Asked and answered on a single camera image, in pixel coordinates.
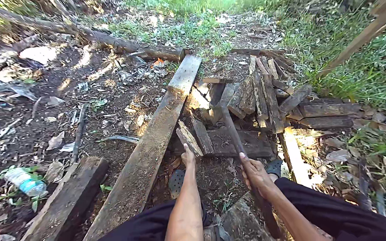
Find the weathered wooden board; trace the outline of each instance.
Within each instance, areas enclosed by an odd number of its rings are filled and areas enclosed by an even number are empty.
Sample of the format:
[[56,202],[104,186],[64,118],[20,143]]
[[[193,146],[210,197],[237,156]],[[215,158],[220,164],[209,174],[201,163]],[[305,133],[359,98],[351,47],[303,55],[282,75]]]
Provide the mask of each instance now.
[[187,129],[186,125],[182,121],[178,121],[178,125],[180,127],[177,128],[176,133],[181,143],[187,143],[190,150],[194,153],[196,157],[203,156],[202,151],[200,150],[199,145],[197,145],[196,139],[190,133],[189,129]]
[[174,75],[176,80],[172,79],[174,81],[169,83],[169,90],[160,102],[141,140],[137,143],[120,172],[112,191],[89,228],[84,241],[98,240],[104,234],[144,209],[169,139],[193,85],[200,62],[201,58],[187,55],[180,64]]
[[203,124],[203,122],[195,120],[194,117],[192,118],[193,128],[196,133],[196,137],[199,141],[199,144],[202,147],[203,154],[206,155],[214,152],[214,149],[211,145],[211,140],[209,139],[208,133],[206,132],[205,125]]
[[268,106],[266,104],[265,93],[263,92],[262,76],[256,70],[253,79],[254,96],[257,106],[257,121],[260,127],[269,127],[266,120],[269,119]]
[[275,241],[259,222],[260,216],[250,193],[244,194],[221,217],[224,230],[236,241]]
[[245,118],[245,112],[239,108],[239,102],[241,101],[241,93],[240,93],[240,86],[239,84],[236,84],[235,86],[235,93],[233,94],[233,97],[230,99],[229,103],[227,104],[227,108],[230,110],[230,112],[234,113],[237,117],[244,119]]
[[108,163],[95,156],[83,157],[78,168],[58,190],[51,204],[40,211],[40,218],[23,236],[23,241],[70,241],[83,220],[84,211],[99,190]]
[[256,99],[254,97],[254,87],[253,87],[252,75],[249,75],[245,78],[245,81],[242,83],[241,96],[239,101],[239,108],[243,110],[246,114],[251,114],[256,111]]
[[201,61],[201,58],[187,54],[169,82],[168,90],[188,95]]
[[303,99],[306,98],[312,91],[311,85],[302,85],[299,89],[295,90],[294,93],[288,97],[279,106],[279,111],[283,115],[287,115],[294,107],[296,107]]
[[296,182],[305,187],[312,188],[312,183],[309,179],[309,171],[307,165],[303,162],[292,128],[285,128],[284,133],[279,134],[278,138],[281,141],[285,161],[294,173]]
[[360,111],[361,105],[354,104],[333,104],[333,105],[313,105],[299,107],[303,117],[325,117],[350,115]]
[[205,77],[202,80],[204,83],[214,83],[214,84],[227,84],[235,82],[235,79],[228,78],[216,78],[216,77]]
[[[250,158],[274,156],[266,134],[250,130],[238,131],[238,134]],[[226,127],[218,130],[209,130],[208,136],[214,148],[212,155],[238,156]]]
[[353,125],[352,119],[347,116],[303,118],[299,123],[313,129],[351,127]]

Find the broken wood piece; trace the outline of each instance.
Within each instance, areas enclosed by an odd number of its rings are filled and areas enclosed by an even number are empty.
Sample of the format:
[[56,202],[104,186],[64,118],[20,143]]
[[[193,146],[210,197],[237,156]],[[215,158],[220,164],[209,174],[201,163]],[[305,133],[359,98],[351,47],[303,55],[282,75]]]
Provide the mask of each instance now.
[[[237,132],[241,143],[244,145],[245,152],[248,153],[248,157],[257,158],[275,155],[265,133],[250,130]],[[218,130],[209,130],[207,133],[214,149],[214,152],[210,155],[239,156],[235,150],[235,146],[232,144],[233,142],[232,139],[230,139],[227,127],[222,127]]]
[[253,86],[257,106],[257,122],[259,127],[269,127],[266,124],[266,120],[269,119],[269,114],[265,94],[263,92],[262,76],[257,70],[254,71]]
[[241,101],[241,88],[239,84],[235,85],[235,93],[233,94],[232,98],[230,99],[229,103],[227,104],[228,110],[235,114],[240,119],[245,118],[245,112],[239,108],[239,102]]
[[354,104],[332,104],[332,105],[311,105],[299,107],[304,117],[325,117],[355,114],[360,111],[361,105]]
[[37,215],[22,241],[65,241],[72,240],[80,225],[84,211],[89,208],[99,190],[108,163],[96,156],[83,157],[79,165],[70,168],[47,203]]
[[212,148],[211,140],[209,139],[208,133],[206,132],[206,128],[203,122],[194,119],[194,117],[192,117],[192,122],[197,139],[199,140],[199,144],[202,147],[203,154],[206,155],[213,153],[214,149]]
[[302,85],[299,89],[295,90],[294,93],[289,96],[285,101],[279,106],[279,111],[283,113],[284,116],[288,114],[294,107],[296,107],[303,99],[306,98],[312,91],[311,85]]
[[293,119],[293,120],[301,120],[303,119],[303,115],[300,112],[298,106],[294,107],[287,115],[288,118]]
[[214,84],[227,84],[235,82],[234,79],[228,78],[215,78],[215,77],[205,77],[202,80],[204,83],[214,83]]
[[180,127],[177,128],[176,133],[178,135],[178,138],[180,139],[181,143],[187,143],[189,146],[189,149],[194,153],[196,157],[203,156],[202,151],[199,148],[199,145],[197,145],[197,142],[193,135],[190,133],[189,129],[187,129],[186,125],[182,121],[178,121],[178,125]]
[[309,179],[309,170],[302,159],[292,128],[285,128],[284,133],[279,134],[278,138],[284,151],[284,159],[294,173],[296,182],[305,187],[312,188],[312,183]]
[[240,87],[241,96],[239,101],[239,108],[246,114],[252,114],[256,111],[253,79],[254,77],[252,75],[247,76]]
[[303,118],[299,123],[313,129],[351,127],[353,125],[352,119],[347,116]]
[[278,102],[276,100],[275,91],[273,89],[272,77],[266,70],[264,63],[262,63],[262,60],[259,57],[257,57],[256,62],[263,73],[262,86],[268,106],[269,121],[273,128],[272,132],[281,133],[284,131],[284,125],[279,115]]
[[174,127],[187,94],[190,92],[189,88],[193,85],[200,60],[201,58],[187,55],[180,64],[177,72],[182,73],[177,74],[176,72],[174,78],[183,76],[183,79],[171,81],[169,85],[177,82],[172,89],[181,87],[186,94],[166,91],[141,140],[137,143],[112,191],[89,228],[84,241],[98,240],[144,209]]

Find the twig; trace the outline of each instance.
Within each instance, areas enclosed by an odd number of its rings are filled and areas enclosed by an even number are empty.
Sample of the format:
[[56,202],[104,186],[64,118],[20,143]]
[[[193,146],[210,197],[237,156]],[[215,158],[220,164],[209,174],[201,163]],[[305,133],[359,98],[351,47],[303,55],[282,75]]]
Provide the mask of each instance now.
[[42,100],[42,96],[36,100],[34,107],[32,108],[32,117],[31,119],[35,118],[36,110],[38,109],[38,105],[40,104],[40,101]]
[[8,131],[13,127],[13,125],[17,124],[22,118],[16,119],[13,123],[9,124],[4,131],[0,134],[0,139],[8,133]]
[[74,141],[74,147],[72,150],[71,163],[76,163],[78,160],[78,148],[82,144],[82,135],[83,135],[84,126],[85,126],[86,111],[87,111],[87,105],[83,104],[83,108],[80,111],[80,116],[78,117],[78,127],[76,132],[76,140]]

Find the wood scrap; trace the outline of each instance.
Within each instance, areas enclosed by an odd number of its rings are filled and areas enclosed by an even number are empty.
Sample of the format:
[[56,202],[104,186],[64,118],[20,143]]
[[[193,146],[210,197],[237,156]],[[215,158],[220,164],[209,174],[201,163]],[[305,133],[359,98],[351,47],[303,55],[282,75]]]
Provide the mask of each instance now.
[[235,85],[235,93],[227,104],[227,108],[240,119],[245,118],[245,112],[239,108],[239,102],[241,101],[241,88],[239,84]]
[[311,105],[299,107],[304,117],[325,117],[350,115],[359,112],[361,105],[354,104],[332,104],[332,105]]
[[257,106],[257,122],[260,127],[269,127],[266,123],[266,120],[269,119],[269,114],[265,94],[263,92],[262,76],[257,70],[254,72],[253,86]]
[[290,97],[288,97],[285,101],[281,103],[281,105],[279,106],[279,111],[282,112],[284,116],[286,116],[288,112],[290,112],[303,99],[305,99],[311,91],[311,85],[302,85],[299,89],[295,90]]
[[72,165],[22,241],[72,240],[76,227],[83,222],[83,213],[99,190],[99,183],[108,166],[105,160],[95,156],[83,157],[79,165],[77,162]]
[[206,155],[213,153],[214,149],[212,148],[211,140],[209,139],[208,133],[206,132],[206,128],[203,122],[196,120],[193,116],[192,122],[196,137],[202,147],[203,154]]
[[203,153],[197,145],[196,139],[190,133],[189,129],[187,129],[186,125],[182,121],[178,121],[179,127],[176,130],[176,133],[181,141],[181,143],[187,143],[190,150],[194,153],[196,157],[202,157]]
[[303,118],[299,123],[313,129],[351,127],[353,125],[352,119],[347,116]]
[[216,77],[205,77],[202,80],[204,83],[214,83],[214,84],[227,84],[235,82],[234,79],[228,78],[216,78]]
[[169,85],[173,85],[172,89],[174,90],[180,86],[181,92],[186,94],[182,95],[178,91],[166,91],[163,100],[154,112],[150,124],[89,228],[84,241],[98,240],[104,234],[144,209],[174,127],[187,94],[190,92],[190,90],[183,90],[187,86],[192,87],[200,60],[201,58],[187,55],[181,62],[177,72],[183,73],[177,74],[176,72],[172,80],[176,79],[176,81],[182,83],[171,81]]
[[281,133],[284,131],[284,125],[282,123],[282,120],[280,119],[278,102],[276,100],[276,95],[273,90],[272,77],[266,70],[264,63],[262,63],[259,57],[257,57],[256,62],[263,73],[262,86],[266,98],[266,103],[268,106],[269,121],[272,125],[272,131],[273,133]]
[[252,75],[247,76],[240,87],[241,96],[238,107],[246,114],[252,114],[256,111],[256,99],[253,98],[253,79]]
[[309,179],[309,171],[307,169],[307,165],[303,162],[292,128],[285,128],[284,133],[279,134],[278,138],[284,151],[285,161],[294,173],[296,182],[305,187],[312,188],[312,183]]

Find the plastic bottle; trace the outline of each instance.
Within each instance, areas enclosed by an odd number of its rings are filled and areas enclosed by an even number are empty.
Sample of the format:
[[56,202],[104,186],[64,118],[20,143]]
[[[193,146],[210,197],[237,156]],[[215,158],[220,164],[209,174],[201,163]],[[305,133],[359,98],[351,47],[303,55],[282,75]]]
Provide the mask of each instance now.
[[30,197],[42,195],[47,189],[43,181],[34,180],[32,176],[21,167],[9,170],[5,173],[4,178]]

